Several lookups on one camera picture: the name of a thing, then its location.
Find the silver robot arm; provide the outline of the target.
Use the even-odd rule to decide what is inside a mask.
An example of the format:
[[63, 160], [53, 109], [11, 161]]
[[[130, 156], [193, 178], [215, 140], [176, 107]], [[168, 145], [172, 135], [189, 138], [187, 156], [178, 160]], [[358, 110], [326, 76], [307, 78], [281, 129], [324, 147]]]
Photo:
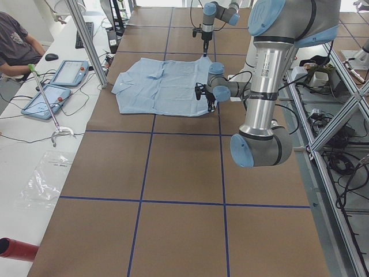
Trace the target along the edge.
[[337, 36], [340, 5], [340, 1], [257, 1], [248, 18], [256, 49], [251, 80], [228, 81], [221, 63], [210, 66], [197, 96], [205, 95], [209, 108], [231, 97], [242, 98], [246, 106], [245, 122], [230, 141], [238, 166], [275, 166], [289, 158], [289, 133], [273, 119], [278, 89], [298, 49]]
[[239, 9], [243, 0], [231, 1], [227, 8], [222, 7], [216, 1], [206, 3], [203, 8], [203, 20], [199, 29], [203, 40], [203, 56], [208, 54], [209, 42], [214, 32], [214, 20], [218, 19], [224, 23], [235, 26], [240, 18]]

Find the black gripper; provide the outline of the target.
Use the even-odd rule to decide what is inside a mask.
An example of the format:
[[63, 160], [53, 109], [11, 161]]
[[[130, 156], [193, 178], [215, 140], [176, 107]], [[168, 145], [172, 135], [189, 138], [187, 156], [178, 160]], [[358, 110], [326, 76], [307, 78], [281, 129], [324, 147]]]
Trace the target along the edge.
[[215, 97], [212, 93], [205, 94], [207, 101], [208, 101], [208, 112], [212, 113], [214, 112], [214, 105], [215, 105]]
[[208, 54], [209, 42], [212, 40], [212, 31], [207, 32], [202, 30], [201, 39], [204, 41], [203, 56], [206, 57]]

